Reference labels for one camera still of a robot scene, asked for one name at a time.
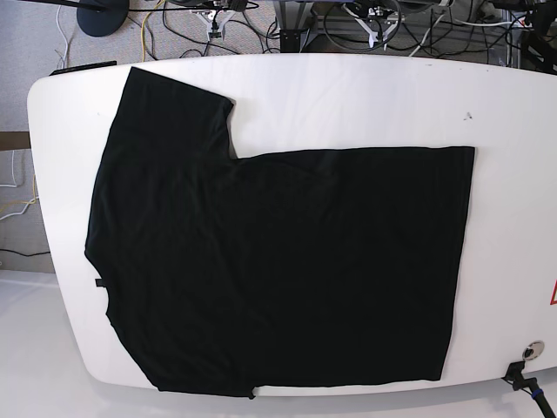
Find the red warning triangle sticker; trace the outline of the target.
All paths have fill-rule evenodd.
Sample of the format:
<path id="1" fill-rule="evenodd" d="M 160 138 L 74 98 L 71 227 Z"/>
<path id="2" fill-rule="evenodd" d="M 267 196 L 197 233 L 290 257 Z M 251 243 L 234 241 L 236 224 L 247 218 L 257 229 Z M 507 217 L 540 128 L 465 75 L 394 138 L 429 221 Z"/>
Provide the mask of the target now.
<path id="1" fill-rule="evenodd" d="M 556 304 L 557 304 L 557 281 L 555 281 L 554 289 L 552 291 L 550 306 L 553 306 L 553 305 L 556 305 Z"/>

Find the black T-shirt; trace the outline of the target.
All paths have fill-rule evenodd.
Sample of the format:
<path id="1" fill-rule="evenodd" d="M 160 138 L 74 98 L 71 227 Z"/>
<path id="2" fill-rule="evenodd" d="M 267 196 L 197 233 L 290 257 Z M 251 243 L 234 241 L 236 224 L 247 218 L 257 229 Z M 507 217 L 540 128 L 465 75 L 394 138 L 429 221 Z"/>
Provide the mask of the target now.
<path id="1" fill-rule="evenodd" d="M 130 70 L 97 171 L 86 259 L 162 391 L 438 381 L 475 150 L 233 158 L 229 98 Z"/>

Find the metal table grommet right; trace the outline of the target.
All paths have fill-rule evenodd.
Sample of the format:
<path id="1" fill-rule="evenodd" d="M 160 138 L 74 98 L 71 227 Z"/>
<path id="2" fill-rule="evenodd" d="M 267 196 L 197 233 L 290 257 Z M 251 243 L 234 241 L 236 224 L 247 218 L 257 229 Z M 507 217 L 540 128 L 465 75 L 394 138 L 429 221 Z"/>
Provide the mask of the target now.
<path id="1" fill-rule="evenodd" d="M 532 361 L 540 357 L 545 349 L 545 343 L 542 340 L 536 340 L 530 343 L 522 353 L 523 361 Z"/>

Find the aluminium frame post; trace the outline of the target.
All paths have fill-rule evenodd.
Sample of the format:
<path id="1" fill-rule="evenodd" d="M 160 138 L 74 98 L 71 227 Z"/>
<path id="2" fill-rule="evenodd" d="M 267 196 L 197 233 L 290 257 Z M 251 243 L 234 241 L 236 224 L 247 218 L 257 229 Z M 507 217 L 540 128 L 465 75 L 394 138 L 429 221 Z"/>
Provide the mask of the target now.
<path id="1" fill-rule="evenodd" d="M 314 1 L 272 1 L 281 53 L 301 53 L 315 35 Z"/>

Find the dark round stand base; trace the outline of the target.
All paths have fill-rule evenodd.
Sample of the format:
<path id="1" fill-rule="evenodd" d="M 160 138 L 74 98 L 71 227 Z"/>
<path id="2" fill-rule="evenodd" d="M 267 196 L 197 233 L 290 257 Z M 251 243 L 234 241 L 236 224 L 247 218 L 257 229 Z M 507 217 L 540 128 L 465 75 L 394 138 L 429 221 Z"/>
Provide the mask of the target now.
<path id="1" fill-rule="evenodd" d="M 106 37 L 116 32 L 127 18 L 129 0 L 79 2 L 77 24 L 90 37 Z"/>

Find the black flat bar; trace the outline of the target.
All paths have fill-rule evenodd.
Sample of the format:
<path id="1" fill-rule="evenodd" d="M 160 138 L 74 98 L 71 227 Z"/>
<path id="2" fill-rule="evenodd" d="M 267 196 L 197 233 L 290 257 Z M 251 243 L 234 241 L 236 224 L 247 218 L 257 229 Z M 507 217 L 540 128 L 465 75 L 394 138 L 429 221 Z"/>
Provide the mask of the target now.
<path id="1" fill-rule="evenodd" d="M 110 66 L 115 66 L 115 65 L 117 65 L 116 60 L 99 62 L 99 63 L 94 63 L 94 64 L 78 65 L 78 66 L 73 66 L 73 67 L 69 67 L 69 68 L 54 70 L 49 75 L 49 77 L 56 76 L 56 75 L 67 74 L 67 73 L 72 73 L 72 72 L 78 72 L 78 71 L 95 70 L 95 69 L 100 69 L 100 68 L 110 67 Z"/>

